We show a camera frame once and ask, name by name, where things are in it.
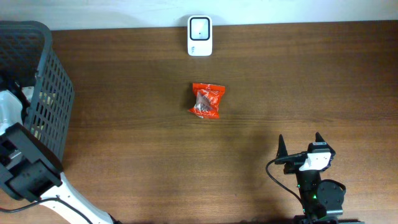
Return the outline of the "red snack packet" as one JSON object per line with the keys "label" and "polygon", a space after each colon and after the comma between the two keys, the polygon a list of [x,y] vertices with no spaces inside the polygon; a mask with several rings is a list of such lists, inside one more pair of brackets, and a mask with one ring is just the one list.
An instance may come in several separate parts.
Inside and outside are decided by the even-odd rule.
{"label": "red snack packet", "polygon": [[219,107],[226,87],[206,83],[194,83],[193,94],[196,96],[196,103],[189,112],[200,118],[219,119]]}

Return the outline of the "large yellow snack bag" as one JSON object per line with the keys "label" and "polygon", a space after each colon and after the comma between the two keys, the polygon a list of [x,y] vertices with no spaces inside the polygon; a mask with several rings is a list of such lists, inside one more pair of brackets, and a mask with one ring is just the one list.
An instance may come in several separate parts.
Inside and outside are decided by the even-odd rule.
{"label": "large yellow snack bag", "polygon": [[54,121],[54,98],[56,97],[55,92],[43,92],[39,94],[39,102],[36,104],[35,112],[33,116],[32,126],[30,128],[31,133],[40,140],[43,133],[50,130],[50,124]]}

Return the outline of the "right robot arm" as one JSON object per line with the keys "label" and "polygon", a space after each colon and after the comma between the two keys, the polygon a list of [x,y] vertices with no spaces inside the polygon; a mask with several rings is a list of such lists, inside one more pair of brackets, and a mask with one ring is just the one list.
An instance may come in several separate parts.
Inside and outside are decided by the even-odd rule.
{"label": "right robot arm", "polygon": [[306,151],[291,155],[283,136],[279,136],[275,163],[284,165],[285,175],[296,176],[299,201],[303,207],[303,215],[296,216],[295,223],[338,223],[337,216],[343,214],[346,187],[320,176],[331,166],[335,154],[320,133],[315,134],[315,141],[308,145]]}

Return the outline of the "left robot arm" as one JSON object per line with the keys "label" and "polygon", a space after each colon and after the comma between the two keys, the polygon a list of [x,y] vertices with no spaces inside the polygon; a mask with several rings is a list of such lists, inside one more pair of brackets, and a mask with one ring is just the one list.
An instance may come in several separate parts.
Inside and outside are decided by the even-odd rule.
{"label": "left robot arm", "polygon": [[22,125],[22,103],[1,91],[1,189],[24,210],[43,205],[69,223],[117,223],[69,183],[58,157]]}

